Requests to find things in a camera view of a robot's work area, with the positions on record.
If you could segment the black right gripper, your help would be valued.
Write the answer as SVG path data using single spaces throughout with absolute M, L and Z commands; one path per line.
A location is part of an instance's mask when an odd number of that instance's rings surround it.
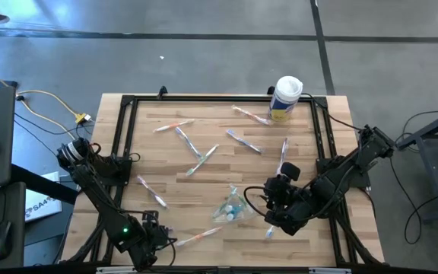
M 263 189 L 267 208 L 264 220 L 290 236 L 307 224 L 315 207 L 309 191 L 291 183 L 299 177 L 300 169 L 284 162 L 279 173 L 266 180 Z

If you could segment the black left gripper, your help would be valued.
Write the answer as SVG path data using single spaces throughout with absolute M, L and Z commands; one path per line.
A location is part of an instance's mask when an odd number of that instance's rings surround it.
M 142 212 L 141 226 L 146 233 L 144 243 L 141 244 L 141 259 L 139 263 L 134 263 L 136 271 L 142 271 L 152 267 L 157 261 L 156 252 L 163 250 L 166 247 L 171 247 L 173 250 L 173 258 L 170 266 L 173 265 L 176 258 L 175 243 L 176 237 L 171 237 L 172 228 L 161 225 L 158 211 L 144 211 Z

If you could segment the clear acrylic organizer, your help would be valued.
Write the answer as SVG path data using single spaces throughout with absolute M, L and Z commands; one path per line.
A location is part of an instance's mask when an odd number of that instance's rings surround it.
M 212 219 L 212 221 L 214 223 L 224 223 L 224 224 L 226 224 L 226 223 L 235 223 L 235 222 L 245 221 L 247 219 L 250 219 L 250 218 L 252 218 L 252 217 L 254 217 L 256 215 L 256 212 L 253 210 L 253 208 L 249 205 L 248 202 L 246 202 L 246 203 L 248 204 L 246 209 L 244 211 L 240 212 L 239 214 L 234 215 L 235 219 L 233 221 L 227 221 L 226 217 L 227 217 L 228 214 L 226 212 L 222 213 L 217 218 L 212 218 L 212 216 L 211 216 L 211 219 Z

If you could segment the orange toothbrush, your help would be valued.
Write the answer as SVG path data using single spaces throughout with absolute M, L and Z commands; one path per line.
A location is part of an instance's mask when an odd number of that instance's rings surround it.
M 223 228 L 224 228 L 223 226 L 216 227 L 216 228 L 212 228 L 212 229 L 210 229 L 210 230 L 208 230 L 208 231 L 202 232 L 202 233 L 197 234 L 197 235 L 195 235 L 195 236 L 193 236 L 193 237 L 190 237 L 190 238 L 188 238 L 188 239 L 181 240 L 181 241 L 177 241 L 177 242 L 175 243 L 175 245 L 176 245 L 177 247 L 182 247 L 182 246 L 187 245 L 188 243 L 192 243 L 192 242 L 200 241 L 201 239 L 203 239 L 203 238 L 205 238 L 205 237 L 208 237 L 208 236 L 210 236 L 210 235 L 213 235 L 213 234 L 218 233 L 218 232 L 221 231 Z
M 162 131 L 166 131 L 168 129 L 180 127 L 180 126 L 183 126 L 185 124 L 193 123 L 194 121 L 195 121 L 195 119 L 188 119 L 188 120 L 184 120 L 182 122 L 172 123 L 172 124 L 169 124 L 167 126 L 161 126 L 159 128 L 154 129 L 153 133 L 162 132 Z
M 244 110 L 244 109 L 242 109 L 240 107 L 237 107 L 236 105 L 232 105 L 231 109 L 236 111 L 236 112 L 238 112 L 238 113 L 243 114 L 244 116 L 249 117 L 250 119 L 255 120 L 258 123 L 261 123 L 262 125 L 265 125 L 265 126 L 271 126 L 272 125 L 272 122 L 270 120 L 268 120 L 266 118 L 261 118 L 260 116 L 257 116 L 257 115 L 255 115 L 253 113 L 250 113 L 249 111 Z

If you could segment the purple toothbrush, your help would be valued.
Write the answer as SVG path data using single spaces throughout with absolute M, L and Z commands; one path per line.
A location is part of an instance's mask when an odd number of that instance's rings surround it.
M 283 163 L 285 162 L 285 158 L 287 156 L 287 150 L 288 150 L 288 138 L 284 139 L 284 142 L 282 144 L 282 148 L 281 148 L 281 156 L 280 156 L 280 161 L 276 170 L 276 174 L 279 175 L 281 173 L 281 167 L 283 165 Z
M 169 209 L 168 204 L 163 199 L 162 196 L 160 196 L 141 176 L 136 177 L 137 181 L 150 193 L 150 195 L 154 198 L 154 200 L 160 204 L 163 208 Z

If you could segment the white label strip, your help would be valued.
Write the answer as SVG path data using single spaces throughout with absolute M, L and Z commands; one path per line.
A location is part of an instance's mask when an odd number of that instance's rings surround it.
M 351 269 L 312 267 L 309 268 L 309 274 L 352 274 Z
M 98 267 L 95 274 L 138 274 L 133 266 L 106 266 Z

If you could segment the wipes canister with white lid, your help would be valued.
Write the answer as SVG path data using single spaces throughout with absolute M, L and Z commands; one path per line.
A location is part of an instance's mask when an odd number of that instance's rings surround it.
M 273 89 L 268 115 L 275 122 L 285 122 L 290 118 L 303 93 L 303 82 L 294 76 L 283 76 Z

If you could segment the white printed box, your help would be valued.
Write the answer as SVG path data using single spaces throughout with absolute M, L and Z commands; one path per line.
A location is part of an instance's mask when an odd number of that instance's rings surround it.
M 25 193 L 25 222 L 34 221 L 62 211 L 62 202 L 33 190 Z

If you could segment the black diagonal beam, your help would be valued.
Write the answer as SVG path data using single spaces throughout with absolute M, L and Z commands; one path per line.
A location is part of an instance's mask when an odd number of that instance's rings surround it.
M 22 182 L 26 184 L 26 188 L 33 190 L 37 193 L 47 195 L 53 199 L 66 202 L 68 204 L 75 204 L 75 200 L 78 196 L 78 191 L 73 190 L 60 183 L 48 180 L 28 171 L 22 167 L 12 164 L 11 166 L 11 182 Z

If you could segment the black desk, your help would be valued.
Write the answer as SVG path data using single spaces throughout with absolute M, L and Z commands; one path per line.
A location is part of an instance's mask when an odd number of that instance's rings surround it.
M 11 254 L 0 260 L 0 269 L 18 268 L 24 262 L 24 198 L 25 185 L 8 183 L 0 186 L 0 221 L 11 221 L 12 251 Z

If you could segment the black computer mouse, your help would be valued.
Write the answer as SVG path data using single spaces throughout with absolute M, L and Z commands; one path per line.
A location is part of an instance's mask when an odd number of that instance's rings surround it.
M 0 221 L 0 260 L 7 258 L 12 251 L 12 229 L 11 221 Z

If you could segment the black extrusion table frame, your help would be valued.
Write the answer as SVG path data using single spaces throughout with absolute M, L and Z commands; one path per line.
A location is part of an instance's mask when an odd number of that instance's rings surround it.
M 265 116 L 270 99 L 265 95 L 104 94 L 91 140 L 103 155 L 132 153 L 138 158 L 126 186 L 113 187 L 121 207 L 156 210 L 161 224 L 185 240 L 213 228 L 212 212 L 230 192 L 230 184 L 247 192 L 261 206 L 260 186 L 276 172 L 281 148 L 288 138 L 285 159 L 300 170 L 299 184 L 317 173 L 320 158 L 346 155 L 357 143 L 347 98 L 325 96 L 306 99 L 285 123 L 264 126 L 231 109 L 236 105 Z M 161 126 L 195 119 L 180 126 L 202 157 L 216 144 L 210 158 L 187 177 L 199 161 L 175 128 L 153 133 Z M 240 144 L 226 131 L 261 148 L 262 154 Z M 137 181 L 141 176 L 166 201 L 158 204 Z M 328 219 L 314 219 L 294 236 L 276 230 L 271 239 L 261 216 L 221 225 L 224 228 L 200 241 L 176 247 L 174 266 L 334 266 L 339 260 L 359 262 L 343 231 Z M 173 250 L 157 254 L 157 266 L 169 265 Z

